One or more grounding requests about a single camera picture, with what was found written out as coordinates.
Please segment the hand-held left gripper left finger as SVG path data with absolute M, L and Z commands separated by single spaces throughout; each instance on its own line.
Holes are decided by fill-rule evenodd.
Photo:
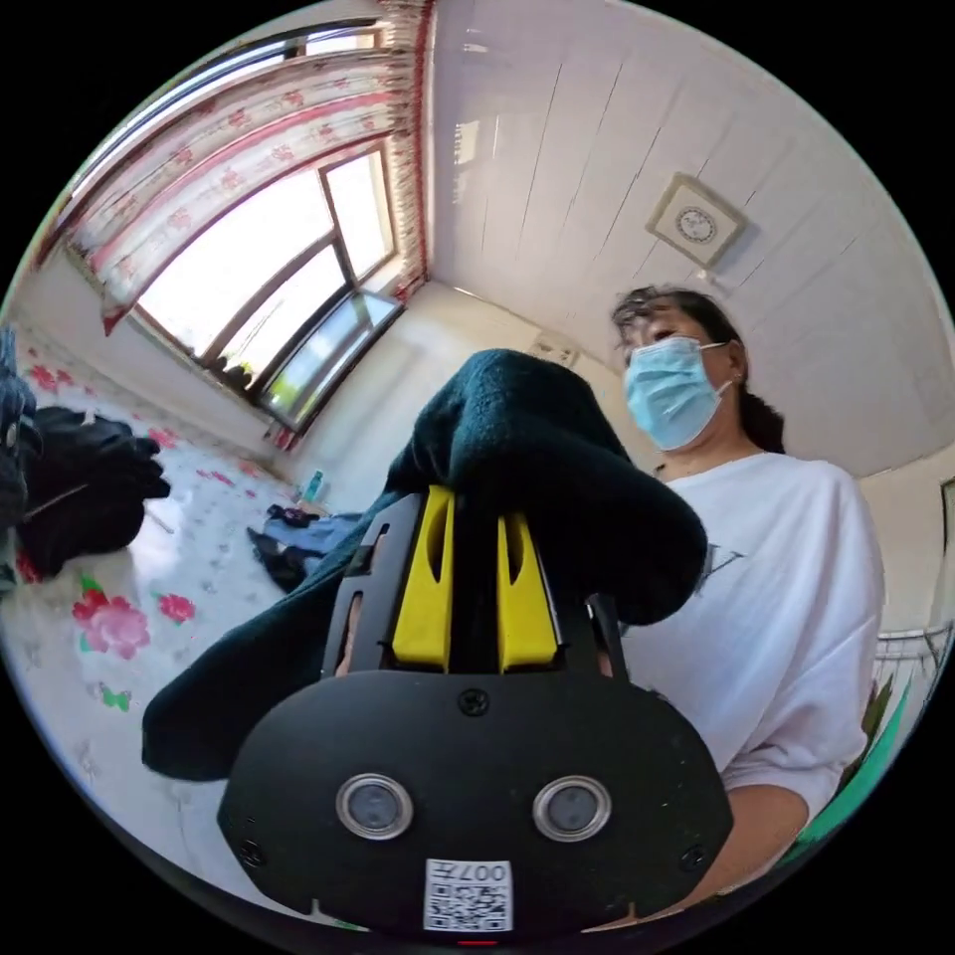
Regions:
M 446 669 L 453 619 L 455 495 L 432 485 L 424 500 L 392 638 L 403 667 Z

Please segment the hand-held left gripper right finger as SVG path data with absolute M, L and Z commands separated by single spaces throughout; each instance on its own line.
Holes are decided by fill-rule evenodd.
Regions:
M 497 520 L 498 669 L 547 669 L 558 651 L 545 580 L 525 516 Z

